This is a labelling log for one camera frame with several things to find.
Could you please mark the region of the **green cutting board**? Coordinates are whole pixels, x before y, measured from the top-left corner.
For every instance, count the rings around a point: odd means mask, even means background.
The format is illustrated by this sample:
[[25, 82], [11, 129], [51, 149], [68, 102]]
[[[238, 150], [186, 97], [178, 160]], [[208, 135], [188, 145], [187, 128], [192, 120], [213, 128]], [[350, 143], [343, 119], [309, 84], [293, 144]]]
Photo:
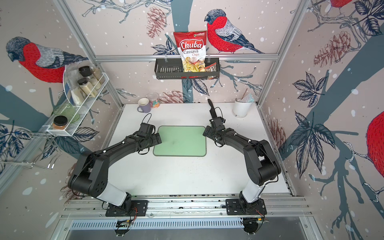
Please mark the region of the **green cutting board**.
[[162, 143], [155, 146], [157, 157], [204, 157], [207, 140], [203, 126], [161, 126], [158, 129]]

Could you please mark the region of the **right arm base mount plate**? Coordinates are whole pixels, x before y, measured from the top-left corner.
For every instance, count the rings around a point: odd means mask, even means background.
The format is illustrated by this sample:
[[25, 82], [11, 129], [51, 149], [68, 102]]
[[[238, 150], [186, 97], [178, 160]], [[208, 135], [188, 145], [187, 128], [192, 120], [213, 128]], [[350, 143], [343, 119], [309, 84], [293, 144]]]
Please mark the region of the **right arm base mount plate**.
[[265, 216], [267, 214], [267, 209], [263, 199], [259, 199], [253, 203], [248, 203], [243, 199], [226, 199], [226, 209], [227, 215], [229, 216]]

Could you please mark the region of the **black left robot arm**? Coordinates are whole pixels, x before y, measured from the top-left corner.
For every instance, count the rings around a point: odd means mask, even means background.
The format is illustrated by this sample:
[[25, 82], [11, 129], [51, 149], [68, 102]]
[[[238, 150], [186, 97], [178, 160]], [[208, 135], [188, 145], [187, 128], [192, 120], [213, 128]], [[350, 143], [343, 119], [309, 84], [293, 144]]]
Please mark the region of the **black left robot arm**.
[[68, 182], [72, 191], [91, 196], [116, 207], [130, 208], [131, 196], [109, 183], [109, 168], [134, 153], [143, 153], [162, 143], [156, 127], [141, 123], [138, 131], [103, 150], [83, 152], [78, 158]]

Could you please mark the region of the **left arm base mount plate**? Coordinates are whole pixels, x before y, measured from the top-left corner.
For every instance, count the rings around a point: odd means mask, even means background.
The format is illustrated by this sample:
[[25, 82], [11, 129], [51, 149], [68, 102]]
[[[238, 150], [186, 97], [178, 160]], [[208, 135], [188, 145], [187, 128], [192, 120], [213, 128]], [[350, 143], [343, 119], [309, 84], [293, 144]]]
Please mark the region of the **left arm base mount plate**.
[[144, 217], [147, 212], [149, 201], [147, 200], [128, 200], [122, 206], [108, 205], [106, 217]]

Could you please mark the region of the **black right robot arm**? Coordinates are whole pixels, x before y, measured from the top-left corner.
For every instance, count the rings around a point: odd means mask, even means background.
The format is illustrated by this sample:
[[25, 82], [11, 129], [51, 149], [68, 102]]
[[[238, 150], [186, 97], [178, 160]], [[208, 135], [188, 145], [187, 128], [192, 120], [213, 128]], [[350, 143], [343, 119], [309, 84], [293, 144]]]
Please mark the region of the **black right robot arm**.
[[239, 204], [242, 212], [250, 214], [261, 203], [261, 193], [268, 184], [279, 181], [281, 167], [266, 140], [256, 141], [225, 128], [225, 119], [213, 117], [203, 136], [213, 140], [219, 148], [229, 146], [244, 155], [248, 176], [246, 187], [240, 192]]

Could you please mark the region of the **black knife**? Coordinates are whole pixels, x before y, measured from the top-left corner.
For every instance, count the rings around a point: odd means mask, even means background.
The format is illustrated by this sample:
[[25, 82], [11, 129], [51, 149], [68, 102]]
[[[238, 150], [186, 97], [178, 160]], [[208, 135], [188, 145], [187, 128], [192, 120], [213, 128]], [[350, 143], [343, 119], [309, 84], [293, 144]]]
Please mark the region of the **black knife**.
[[213, 119], [217, 118], [217, 113], [216, 113], [216, 109], [215, 109], [214, 104], [211, 101], [211, 99], [208, 99], [208, 104], [211, 107], [210, 108], [210, 115], [211, 115], [211, 121], [212, 121]]

